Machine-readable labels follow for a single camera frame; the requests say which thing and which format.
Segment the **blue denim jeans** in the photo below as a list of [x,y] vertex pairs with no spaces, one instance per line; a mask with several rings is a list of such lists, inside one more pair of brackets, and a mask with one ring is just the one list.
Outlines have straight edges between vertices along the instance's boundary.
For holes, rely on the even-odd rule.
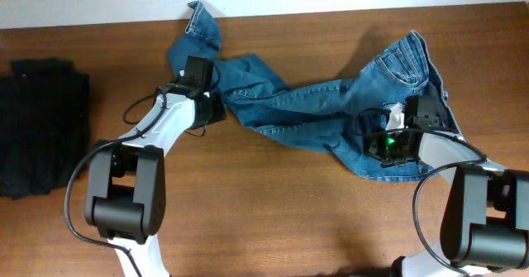
[[429,167],[409,162],[383,168],[364,153],[359,132],[372,131],[384,121],[366,109],[392,107],[412,95],[430,95],[441,105],[450,126],[460,129],[427,43],[417,31],[376,55],[353,79],[292,89],[258,55],[219,60],[222,35],[216,20],[200,1],[189,2],[188,7],[193,15],[168,53],[172,70],[183,70],[189,56],[213,60],[221,74],[215,89],[222,101],[243,127],[273,141],[331,153],[365,179],[413,182],[423,179]]

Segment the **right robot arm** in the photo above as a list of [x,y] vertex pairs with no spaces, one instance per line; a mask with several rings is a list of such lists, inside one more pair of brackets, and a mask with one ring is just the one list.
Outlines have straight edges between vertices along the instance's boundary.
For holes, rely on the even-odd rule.
[[[362,133],[365,153],[383,167],[407,161],[431,167],[417,185],[412,217],[424,250],[397,258],[390,276],[484,276],[528,267],[528,173],[493,163],[451,127],[432,96],[415,95],[375,110],[385,123]],[[419,194],[440,175],[450,185],[440,239],[427,243]]]

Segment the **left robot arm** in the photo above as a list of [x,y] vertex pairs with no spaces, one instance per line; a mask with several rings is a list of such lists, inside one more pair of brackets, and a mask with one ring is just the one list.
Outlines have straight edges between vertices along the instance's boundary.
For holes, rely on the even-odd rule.
[[218,67],[190,56],[183,72],[152,94],[146,115],[90,158],[85,220],[118,255],[127,276],[166,276],[158,232],[166,209],[164,158],[185,132],[223,121]]

